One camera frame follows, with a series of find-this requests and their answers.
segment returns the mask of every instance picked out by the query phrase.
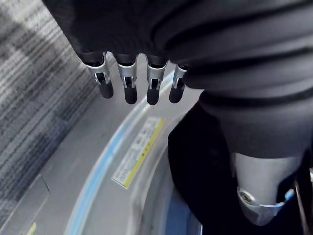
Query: yellow label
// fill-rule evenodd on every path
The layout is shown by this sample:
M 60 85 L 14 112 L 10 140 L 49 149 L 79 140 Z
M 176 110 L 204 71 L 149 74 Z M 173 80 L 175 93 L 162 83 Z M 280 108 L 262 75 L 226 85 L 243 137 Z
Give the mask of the yellow label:
M 33 225 L 30 227 L 30 229 L 28 230 L 27 235 L 35 235 L 36 228 L 37 228 L 37 225 L 34 222 Z
M 112 176 L 114 181 L 125 188 L 129 187 L 163 125 L 164 119 L 162 118 L 147 119 Z

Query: robotic hand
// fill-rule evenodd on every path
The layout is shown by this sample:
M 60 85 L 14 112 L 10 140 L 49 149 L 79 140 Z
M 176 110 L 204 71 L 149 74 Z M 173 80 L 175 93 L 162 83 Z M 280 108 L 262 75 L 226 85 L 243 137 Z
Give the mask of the robotic hand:
M 185 85 L 204 89 L 195 109 L 209 114 L 207 122 L 218 120 L 245 217 L 265 227 L 291 198 L 305 194 L 299 208 L 307 233 L 312 189 L 301 190 L 298 173 L 313 130 L 312 1 L 44 3 L 105 98 L 113 96 L 106 51 L 116 58 L 130 104 L 137 100 L 139 53 L 147 56 L 151 105 L 158 101 L 167 61 L 176 63 L 170 101 L 179 102 Z

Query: metal joint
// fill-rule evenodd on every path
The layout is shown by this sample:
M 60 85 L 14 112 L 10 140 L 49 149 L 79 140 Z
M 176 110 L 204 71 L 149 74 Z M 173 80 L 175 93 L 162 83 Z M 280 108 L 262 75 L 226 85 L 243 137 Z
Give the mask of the metal joint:
M 127 82 L 126 82 L 126 78 L 130 77 L 131 78 L 131 83 L 132 83 L 132 88 L 136 87 L 136 80 L 137 80 L 137 60 L 135 61 L 135 63 L 133 63 L 130 66 L 124 66 L 124 65 L 118 65 L 118 70 L 119 70 L 119 74 L 121 76 L 124 88 L 129 87 Z
M 153 79 L 157 79 L 157 87 L 156 89 L 159 90 L 161 83 L 163 81 L 163 76 L 164 76 L 164 72 L 165 72 L 165 68 L 166 68 L 167 62 L 165 64 L 164 67 L 162 68 L 153 68 L 150 65 L 148 65 L 148 71 L 147 71 L 147 75 L 148 75 L 148 88 L 152 89 L 152 80 Z
M 89 71 L 93 74 L 95 81 L 100 85 L 101 81 L 99 80 L 99 77 L 97 77 L 98 73 L 102 73 L 105 79 L 105 83 L 110 83 L 110 70 L 108 67 L 107 59 L 106 59 L 106 53 L 103 53 L 104 62 L 102 65 L 93 67 L 90 65 L 87 65 Z
M 179 67 L 179 65 L 176 65 L 174 76 L 173 76 L 173 88 L 177 89 L 177 84 L 180 79 L 184 76 L 184 74 L 187 72 L 187 70 L 182 69 Z
M 285 194 L 285 201 L 274 205 L 259 204 L 254 196 L 242 188 L 237 188 L 239 204 L 247 219 L 251 223 L 264 226 L 268 224 L 282 209 L 285 203 L 294 195 L 294 190 L 289 189 Z

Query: gray panel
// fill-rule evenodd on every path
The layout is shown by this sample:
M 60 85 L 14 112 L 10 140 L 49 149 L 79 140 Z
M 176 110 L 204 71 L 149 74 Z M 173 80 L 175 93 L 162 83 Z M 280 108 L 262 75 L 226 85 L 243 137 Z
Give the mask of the gray panel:
M 0 0 L 0 227 L 96 96 L 40 0 Z
M 38 175 L 23 196 L 13 213 L 0 230 L 0 234 L 25 235 L 33 224 L 34 218 L 44 206 L 49 196 L 49 189 L 42 175 Z

